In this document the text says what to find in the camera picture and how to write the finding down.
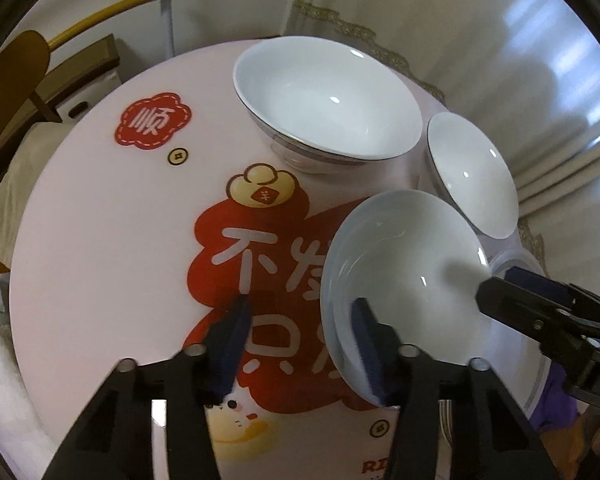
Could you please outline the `person's left hand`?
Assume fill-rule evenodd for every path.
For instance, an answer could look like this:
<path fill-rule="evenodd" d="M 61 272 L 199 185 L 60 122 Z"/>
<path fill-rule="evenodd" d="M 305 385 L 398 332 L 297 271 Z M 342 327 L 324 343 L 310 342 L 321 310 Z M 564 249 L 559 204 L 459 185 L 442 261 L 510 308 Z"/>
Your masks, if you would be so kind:
<path fill-rule="evenodd" d="M 541 441 L 561 479 L 577 479 L 585 459 L 600 459 L 600 410 L 588 408 L 564 429 L 548 430 Z"/>

